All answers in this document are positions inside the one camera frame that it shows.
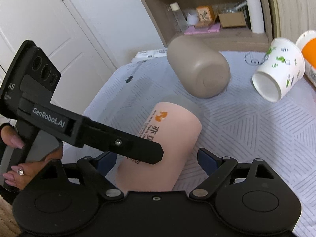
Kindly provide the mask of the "hand with pink nails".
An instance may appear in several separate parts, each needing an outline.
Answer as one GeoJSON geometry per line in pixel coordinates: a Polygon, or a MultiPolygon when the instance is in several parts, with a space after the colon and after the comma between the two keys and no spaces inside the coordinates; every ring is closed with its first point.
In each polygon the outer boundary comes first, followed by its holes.
{"type": "Polygon", "coordinates": [[[1,190],[16,193],[52,159],[63,156],[63,142],[28,125],[1,124],[1,190]]]}

